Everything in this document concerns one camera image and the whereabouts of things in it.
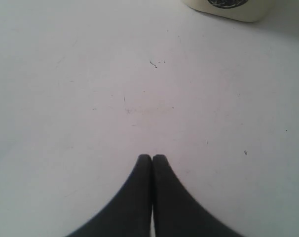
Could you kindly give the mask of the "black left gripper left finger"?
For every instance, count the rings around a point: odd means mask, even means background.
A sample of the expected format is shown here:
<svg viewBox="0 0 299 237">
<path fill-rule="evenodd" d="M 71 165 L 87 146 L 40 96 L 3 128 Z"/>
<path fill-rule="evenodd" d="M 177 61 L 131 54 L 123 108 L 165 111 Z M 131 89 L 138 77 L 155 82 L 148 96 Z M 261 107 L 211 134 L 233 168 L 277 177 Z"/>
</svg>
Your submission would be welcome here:
<svg viewBox="0 0 299 237">
<path fill-rule="evenodd" d="M 152 213 L 152 160 L 140 155 L 110 202 L 70 237 L 149 237 Z"/>
</svg>

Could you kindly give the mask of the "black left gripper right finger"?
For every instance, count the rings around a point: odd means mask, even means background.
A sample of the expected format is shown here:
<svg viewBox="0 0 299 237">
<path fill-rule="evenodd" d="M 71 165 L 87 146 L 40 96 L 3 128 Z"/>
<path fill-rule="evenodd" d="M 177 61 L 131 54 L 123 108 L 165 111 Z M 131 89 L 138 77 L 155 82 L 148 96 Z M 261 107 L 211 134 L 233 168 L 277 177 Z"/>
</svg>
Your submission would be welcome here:
<svg viewBox="0 0 299 237">
<path fill-rule="evenodd" d="M 152 159 L 153 219 L 157 237 L 239 237 L 185 189 L 166 156 Z"/>
</svg>

